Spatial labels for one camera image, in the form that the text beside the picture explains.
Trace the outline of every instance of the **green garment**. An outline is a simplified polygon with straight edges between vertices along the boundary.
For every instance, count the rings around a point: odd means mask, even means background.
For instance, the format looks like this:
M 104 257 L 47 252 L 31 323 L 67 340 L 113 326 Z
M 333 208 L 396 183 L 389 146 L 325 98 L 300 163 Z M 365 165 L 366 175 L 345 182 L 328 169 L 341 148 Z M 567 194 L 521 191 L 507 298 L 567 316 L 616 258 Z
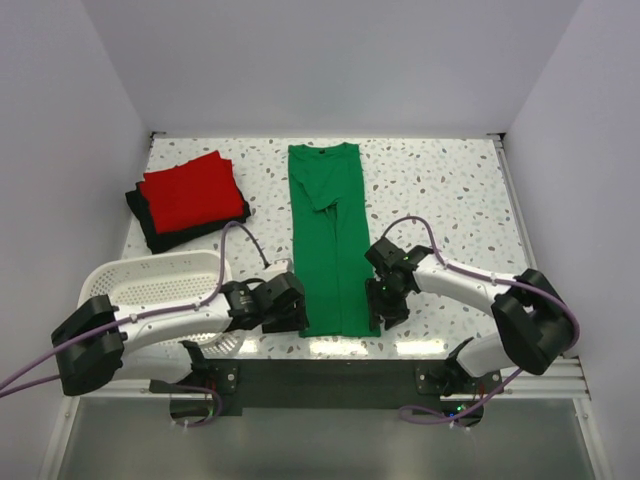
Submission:
M 369 227 L 358 145 L 289 146 L 293 260 L 310 328 L 302 337 L 380 336 L 369 330 L 364 258 Z

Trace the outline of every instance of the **terrazzo surface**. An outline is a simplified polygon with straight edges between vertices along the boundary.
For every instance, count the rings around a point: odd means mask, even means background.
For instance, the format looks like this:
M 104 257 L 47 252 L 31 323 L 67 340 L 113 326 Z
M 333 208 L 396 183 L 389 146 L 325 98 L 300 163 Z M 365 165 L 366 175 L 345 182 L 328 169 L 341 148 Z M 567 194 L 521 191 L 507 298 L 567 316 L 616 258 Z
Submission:
M 292 258 L 287 147 L 301 143 L 331 146 L 345 141 L 360 145 L 372 242 L 396 218 L 419 215 L 431 223 L 439 247 L 454 260 L 496 272 L 521 273 L 526 268 L 491 140 L 156 138 L 147 171 L 220 151 L 223 158 L 233 161 L 236 182 L 253 214 L 247 226 L 267 257 Z M 405 249 L 429 244 L 426 232 L 413 222 L 398 225 L 389 238 Z M 172 251 L 217 250 L 219 244 L 218 232 Z M 262 264 L 244 232 L 232 231 L 227 245 L 234 279 L 260 275 Z M 140 225 L 132 219 L 122 258 L 143 255 L 150 255 L 150 251 Z M 383 331 L 380 338 L 303 339 L 295 333 L 263 335 L 258 328 L 247 334 L 237 357 L 444 358 L 464 339 L 496 331 L 490 317 L 445 297 L 411 294 L 408 305 L 409 320 Z

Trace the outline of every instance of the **gray floor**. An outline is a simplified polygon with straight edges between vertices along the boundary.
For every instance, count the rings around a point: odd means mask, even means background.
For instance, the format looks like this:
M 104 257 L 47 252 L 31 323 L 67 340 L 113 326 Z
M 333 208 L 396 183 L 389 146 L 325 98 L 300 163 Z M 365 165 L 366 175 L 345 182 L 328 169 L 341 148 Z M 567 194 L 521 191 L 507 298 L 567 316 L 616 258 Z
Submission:
M 590 479 L 566 400 L 495 400 L 472 435 L 394 411 L 247 410 L 171 429 L 166 399 L 83 399 L 62 479 Z

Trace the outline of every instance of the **perforated plastic basket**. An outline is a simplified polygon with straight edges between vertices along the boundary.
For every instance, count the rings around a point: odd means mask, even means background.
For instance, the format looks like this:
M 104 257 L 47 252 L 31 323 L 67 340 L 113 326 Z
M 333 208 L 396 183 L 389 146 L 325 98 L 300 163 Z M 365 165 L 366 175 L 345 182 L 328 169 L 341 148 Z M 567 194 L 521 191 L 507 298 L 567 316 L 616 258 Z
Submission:
M 220 256 L 211 250 L 165 253 L 131 260 L 105 263 L 84 282 L 78 305 L 95 295 L 109 295 L 114 305 L 153 305 L 171 301 L 197 300 L 211 292 L 218 282 Z M 231 280 L 225 260 L 224 281 Z M 244 342 L 245 332 L 202 333 L 180 337 L 198 342 L 207 357 L 235 355 Z

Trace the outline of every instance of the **stack of folded clothes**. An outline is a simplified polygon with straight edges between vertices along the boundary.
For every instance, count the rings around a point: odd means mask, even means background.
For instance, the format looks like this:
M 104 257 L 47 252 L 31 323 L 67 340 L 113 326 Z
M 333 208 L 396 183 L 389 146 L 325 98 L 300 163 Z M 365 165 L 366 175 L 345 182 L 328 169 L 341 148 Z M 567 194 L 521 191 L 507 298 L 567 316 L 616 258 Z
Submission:
M 213 152 L 168 170 L 144 174 L 126 193 L 147 246 L 162 253 L 251 215 L 233 178 L 231 160 Z

